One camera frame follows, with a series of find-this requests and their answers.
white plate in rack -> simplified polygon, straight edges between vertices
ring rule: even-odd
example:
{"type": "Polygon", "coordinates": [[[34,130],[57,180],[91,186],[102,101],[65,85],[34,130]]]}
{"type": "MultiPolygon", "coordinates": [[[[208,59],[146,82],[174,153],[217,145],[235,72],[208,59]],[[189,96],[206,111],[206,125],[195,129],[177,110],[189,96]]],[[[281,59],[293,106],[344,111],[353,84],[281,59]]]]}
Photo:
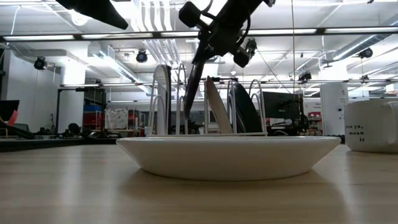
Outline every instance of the white plate in rack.
{"type": "Polygon", "coordinates": [[[340,143],[331,137],[118,139],[147,172],[190,180],[267,180],[308,172],[340,143]]]}

black monitor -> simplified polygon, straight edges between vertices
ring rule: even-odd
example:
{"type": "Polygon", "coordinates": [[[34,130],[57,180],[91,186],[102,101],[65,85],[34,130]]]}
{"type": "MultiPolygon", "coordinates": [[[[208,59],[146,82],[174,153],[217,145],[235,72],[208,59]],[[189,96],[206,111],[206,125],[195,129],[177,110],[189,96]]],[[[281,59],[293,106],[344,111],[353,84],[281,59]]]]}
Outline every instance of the black monitor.
{"type": "Polygon", "coordinates": [[[14,110],[18,111],[19,100],[0,100],[0,118],[9,121],[14,110]]]}
{"type": "Polygon", "coordinates": [[[267,118],[284,118],[292,121],[300,118],[300,97],[290,93],[263,91],[267,118]]]}

